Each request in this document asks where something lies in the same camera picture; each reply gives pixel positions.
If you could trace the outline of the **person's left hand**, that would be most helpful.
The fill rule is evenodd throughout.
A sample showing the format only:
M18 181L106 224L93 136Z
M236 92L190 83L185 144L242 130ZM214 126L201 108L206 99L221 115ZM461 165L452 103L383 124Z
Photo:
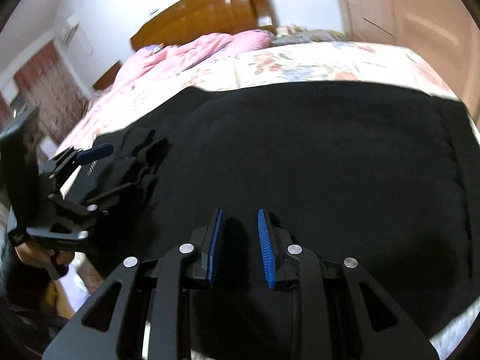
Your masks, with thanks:
M27 241L15 247L19 260L31 267L42 268L45 264L50 264L50 258L56 256L56 262L59 265L68 266L75 253L72 251L61 250L58 254L54 250L46 250L35 241Z

